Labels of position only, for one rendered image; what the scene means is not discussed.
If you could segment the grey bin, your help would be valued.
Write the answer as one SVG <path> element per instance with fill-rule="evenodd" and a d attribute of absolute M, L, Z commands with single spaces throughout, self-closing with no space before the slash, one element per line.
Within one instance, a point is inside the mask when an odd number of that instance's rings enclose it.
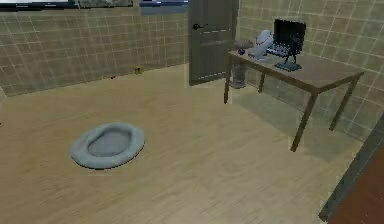
<path fill-rule="evenodd" d="M 232 80 L 230 86 L 235 89 L 241 89 L 246 86 L 245 73 L 247 66 L 244 64 L 234 64 L 232 66 Z"/>

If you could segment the grey-brown room door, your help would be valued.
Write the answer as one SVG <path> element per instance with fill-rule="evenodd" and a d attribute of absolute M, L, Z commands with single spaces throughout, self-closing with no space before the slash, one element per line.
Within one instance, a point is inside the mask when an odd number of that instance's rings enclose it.
<path fill-rule="evenodd" d="M 225 76 L 236 34 L 239 0 L 189 0 L 189 85 Z M 208 26 L 193 30 L 193 24 Z"/>

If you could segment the grey round pet bed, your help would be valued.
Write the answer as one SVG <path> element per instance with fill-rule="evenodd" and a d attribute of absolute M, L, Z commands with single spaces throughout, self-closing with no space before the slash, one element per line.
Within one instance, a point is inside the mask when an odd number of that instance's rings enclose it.
<path fill-rule="evenodd" d="M 132 160 L 144 145 L 141 128 L 122 122 L 106 123 L 80 135 L 70 148 L 70 157 L 85 168 L 111 169 Z"/>

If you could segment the blue framed picture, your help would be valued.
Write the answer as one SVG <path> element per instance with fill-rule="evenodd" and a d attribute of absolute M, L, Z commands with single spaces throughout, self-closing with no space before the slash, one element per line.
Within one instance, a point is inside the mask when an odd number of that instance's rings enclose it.
<path fill-rule="evenodd" d="M 140 12 L 144 15 L 184 13 L 189 0 L 139 0 Z"/>

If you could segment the black figurine on base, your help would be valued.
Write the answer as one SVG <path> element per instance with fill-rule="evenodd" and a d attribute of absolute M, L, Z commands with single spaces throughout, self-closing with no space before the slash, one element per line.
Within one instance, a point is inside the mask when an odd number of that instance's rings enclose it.
<path fill-rule="evenodd" d="M 276 67 L 288 72 L 301 69 L 301 66 L 297 63 L 296 55 L 300 52 L 301 40 L 298 33 L 290 35 L 289 37 L 277 38 L 276 50 L 280 57 L 284 57 L 284 62 L 279 62 Z"/>

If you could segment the brown wooden table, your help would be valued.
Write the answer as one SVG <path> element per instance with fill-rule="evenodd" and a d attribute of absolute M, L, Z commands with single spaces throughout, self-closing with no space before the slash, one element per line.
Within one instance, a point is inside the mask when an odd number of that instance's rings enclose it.
<path fill-rule="evenodd" d="M 340 106 L 338 107 L 337 112 L 330 124 L 329 129 L 333 131 L 336 128 L 337 123 L 359 79 L 364 74 L 363 70 L 353 66 L 313 55 L 299 55 L 298 59 L 301 64 L 301 69 L 291 72 L 276 67 L 276 64 L 281 62 L 281 59 L 277 56 L 268 56 L 266 59 L 256 60 L 251 59 L 246 55 L 239 55 L 236 51 L 229 51 L 227 53 L 227 59 L 224 103 L 227 103 L 229 99 L 231 68 L 235 63 L 244 63 L 245 65 L 261 72 L 258 89 L 259 92 L 262 92 L 263 90 L 265 76 L 269 75 L 310 94 L 304 114 L 290 147 L 292 152 L 295 152 L 298 148 L 318 96 L 321 93 L 335 89 L 346 83 L 349 84 L 343 100 L 341 101 Z"/>

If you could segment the dark red-brown cupboard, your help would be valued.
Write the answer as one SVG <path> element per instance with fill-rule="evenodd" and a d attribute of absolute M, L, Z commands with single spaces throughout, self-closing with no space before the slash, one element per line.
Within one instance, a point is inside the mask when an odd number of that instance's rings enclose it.
<path fill-rule="evenodd" d="M 326 224 L 384 224 L 384 113 L 318 217 Z"/>

